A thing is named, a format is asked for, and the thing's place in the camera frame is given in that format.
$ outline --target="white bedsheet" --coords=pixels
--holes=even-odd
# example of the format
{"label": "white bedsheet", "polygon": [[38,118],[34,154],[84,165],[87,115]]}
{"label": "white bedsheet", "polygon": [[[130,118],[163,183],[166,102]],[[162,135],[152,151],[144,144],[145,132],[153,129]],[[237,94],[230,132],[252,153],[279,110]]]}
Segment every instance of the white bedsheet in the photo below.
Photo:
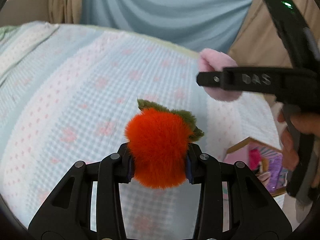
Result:
{"label": "white bedsheet", "polygon": [[[6,48],[42,25],[22,26],[0,43],[0,57],[12,57]],[[196,74],[196,58],[158,42],[61,25],[10,67],[0,87],[0,193],[12,212],[27,227],[73,163],[116,152],[139,111],[137,98],[192,111],[205,132],[198,144],[220,161],[248,136],[280,147],[263,97],[244,93],[236,102],[215,101],[197,86]],[[199,193],[199,185],[188,183],[164,191],[136,181],[120,185],[127,237],[191,238]],[[95,206],[91,224],[95,229]]]}

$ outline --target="blue cloth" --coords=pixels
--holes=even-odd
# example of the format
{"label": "blue cloth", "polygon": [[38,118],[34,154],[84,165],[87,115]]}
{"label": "blue cloth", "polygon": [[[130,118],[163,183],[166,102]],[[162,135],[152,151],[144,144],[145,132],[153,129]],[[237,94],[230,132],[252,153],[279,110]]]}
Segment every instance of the blue cloth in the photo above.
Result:
{"label": "blue cloth", "polygon": [[82,24],[227,52],[252,0],[83,0]]}

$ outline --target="pink plush toy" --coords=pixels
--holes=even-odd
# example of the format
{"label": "pink plush toy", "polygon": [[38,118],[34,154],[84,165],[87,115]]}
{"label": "pink plush toy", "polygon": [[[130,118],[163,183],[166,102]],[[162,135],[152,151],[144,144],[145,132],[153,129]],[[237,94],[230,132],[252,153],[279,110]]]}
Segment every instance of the pink plush toy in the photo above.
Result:
{"label": "pink plush toy", "polygon": [[[237,67],[237,63],[228,55],[213,49],[200,52],[198,69],[200,72],[222,71],[224,67]],[[219,101],[233,101],[238,99],[241,91],[226,91],[221,88],[204,87],[207,94]]]}

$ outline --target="fuzzy orange ball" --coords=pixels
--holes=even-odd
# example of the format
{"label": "fuzzy orange ball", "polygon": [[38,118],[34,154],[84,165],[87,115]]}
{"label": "fuzzy orange ball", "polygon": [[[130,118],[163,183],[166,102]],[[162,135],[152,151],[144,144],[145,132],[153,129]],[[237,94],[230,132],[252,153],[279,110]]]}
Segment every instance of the fuzzy orange ball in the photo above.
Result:
{"label": "fuzzy orange ball", "polygon": [[185,158],[190,127],[177,115],[144,109],[124,132],[134,158],[134,177],[144,186],[168,188],[185,179]]}

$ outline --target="finger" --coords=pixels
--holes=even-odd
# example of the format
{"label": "finger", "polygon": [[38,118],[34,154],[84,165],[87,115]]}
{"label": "finger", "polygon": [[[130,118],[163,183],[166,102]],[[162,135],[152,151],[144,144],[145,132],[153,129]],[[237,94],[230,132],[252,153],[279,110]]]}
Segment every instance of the finger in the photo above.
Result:
{"label": "finger", "polygon": [[295,114],[291,116],[294,127],[304,134],[314,134],[320,137],[320,115],[314,113]]}
{"label": "finger", "polygon": [[319,184],[320,184],[320,159],[318,160],[318,168],[317,168],[316,176],[313,179],[313,182],[311,183],[311,187],[317,188],[319,187]]}
{"label": "finger", "polygon": [[293,139],[288,129],[284,129],[281,135],[281,142],[283,147],[290,152],[293,149]]}
{"label": "finger", "polygon": [[277,121],[278,121],[278,122],[285,122],[285,118],[284,118],[284,115],[283,115],[282,110],[280,110],[280,112],[279,112]]}
{"label": "finger", "polygon": [[289,171],[294,171],[299,163],[299,156],[295,150],[291,150],[290,152],[286,149],[282,150],[283,159],[282,166]]}
{"label": "finger", "polygon": [[285,129],[281,135],[283,145],[282,165],[290,171],[293,171],[299,163],[299,156],[293,148],[293,139],[288,129]]}

